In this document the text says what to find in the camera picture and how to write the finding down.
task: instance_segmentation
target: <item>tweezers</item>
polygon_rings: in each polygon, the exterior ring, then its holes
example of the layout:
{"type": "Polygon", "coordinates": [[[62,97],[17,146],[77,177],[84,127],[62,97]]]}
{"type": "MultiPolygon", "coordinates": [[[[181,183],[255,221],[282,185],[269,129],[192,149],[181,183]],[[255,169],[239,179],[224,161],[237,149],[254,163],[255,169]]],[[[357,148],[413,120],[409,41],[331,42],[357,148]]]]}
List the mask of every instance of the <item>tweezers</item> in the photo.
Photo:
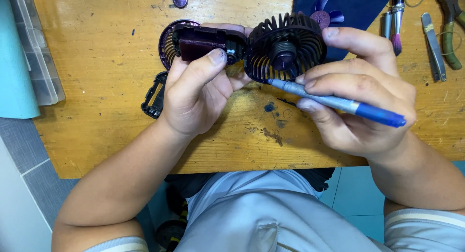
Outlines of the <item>tweezers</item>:
{"type": "Polygon", "coordinates": [[[426,35],[426,48],[428,50],[434,80],[445,82],[447,79],[445,76],[444,60],[442,59],[441,49],[439,48],[439,43],[434,33],[430,14],[424,13],[421,15],[421,22],[423,23],[423,30],[426,35]]]}

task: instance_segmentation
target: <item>fan motor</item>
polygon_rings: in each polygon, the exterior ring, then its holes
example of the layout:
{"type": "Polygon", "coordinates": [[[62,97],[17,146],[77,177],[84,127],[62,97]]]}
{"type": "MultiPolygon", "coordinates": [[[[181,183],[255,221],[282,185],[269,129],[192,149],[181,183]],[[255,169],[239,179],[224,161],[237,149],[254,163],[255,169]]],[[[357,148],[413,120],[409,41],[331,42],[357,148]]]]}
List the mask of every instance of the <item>fan motor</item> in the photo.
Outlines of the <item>fan motor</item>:
{"type": "Polygon", "coordinates": [[[260,83],[272,78],[294,81],[323,63],[327,51],[318,23],[296,13],[279,14],[278,20],[274,16],[266,19],[248,38],[239,31],[201,27],[193,21],[173,22],[159,43],[160,58],[167,70],[175,54],[192,61],[215,48],[227,53],[228,65],[244,60],[244,71],[260,83]]]}

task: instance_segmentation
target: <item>dark blue cloth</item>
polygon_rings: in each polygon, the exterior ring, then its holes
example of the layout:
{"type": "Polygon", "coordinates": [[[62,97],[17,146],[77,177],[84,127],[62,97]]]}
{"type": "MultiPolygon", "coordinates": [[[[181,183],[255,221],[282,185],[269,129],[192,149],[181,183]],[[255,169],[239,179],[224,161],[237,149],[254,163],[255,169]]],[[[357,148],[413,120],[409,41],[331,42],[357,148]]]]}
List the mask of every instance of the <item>dark blue cloth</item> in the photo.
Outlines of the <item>dark blue cloth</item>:
{"type": "MultiPolygon", "coordinates": [[[[315,12],[317,0],[294,0],[293,12],[302,11],[310,16],[315,12]]],[[[340,10],[344,15],[344,22],[331,23],[330,27],[351,27],[366,30],[383,10],[389,0],[328,0],[324,11],[340,10]]],[[[342,60],[347,51],[328,47],[326,62],[342,60]]]]}

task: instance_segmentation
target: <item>plastic storage box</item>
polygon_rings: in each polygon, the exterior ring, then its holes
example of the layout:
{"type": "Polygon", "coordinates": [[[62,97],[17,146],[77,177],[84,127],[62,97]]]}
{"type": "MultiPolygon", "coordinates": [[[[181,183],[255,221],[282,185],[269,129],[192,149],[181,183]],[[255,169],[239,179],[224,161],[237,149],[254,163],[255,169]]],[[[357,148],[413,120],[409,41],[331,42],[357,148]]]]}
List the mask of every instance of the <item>plastic storage box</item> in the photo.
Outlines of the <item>plastic storage box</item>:
{"type": "Polygon", "coordinates": [[[65,99],[54,61],[47,48],[33,0],[10,0],[16,28],[29,66],[29,76],[39,105],[65,99]]]}

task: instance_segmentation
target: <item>hand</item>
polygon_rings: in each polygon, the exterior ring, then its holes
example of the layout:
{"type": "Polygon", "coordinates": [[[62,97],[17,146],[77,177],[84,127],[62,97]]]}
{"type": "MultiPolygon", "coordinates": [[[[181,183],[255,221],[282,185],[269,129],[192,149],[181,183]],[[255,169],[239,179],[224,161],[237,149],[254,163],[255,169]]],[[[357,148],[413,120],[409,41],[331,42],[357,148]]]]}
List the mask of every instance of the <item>hand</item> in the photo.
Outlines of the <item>hand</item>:
{"type": "MultiPolygon", "coordinates": [[[[201,26],[237,30],[246,36],[253,30],[233,24],[204,23],[201,26]]],[[[220,48],[190,63],[175,58],[166,80],[160,119],[188,138],[208,131],[231,94],[251,82],[244,72],[228,77],[225,65],[226,53],[220,48]]]]}
{"type": "Polygon", "coordinates": [[[312,95],[336,95],[404,115],[407,123],[392,128],[302,98],[297,107],[310,113],[323,141],[331,148],[373,159],[396,148],[416,120],[415,88],[397,71],[392,44],[384,37],[352,28],[326,28],[328,46],[357,58],[316,66],[296,79],[312,95]]]}

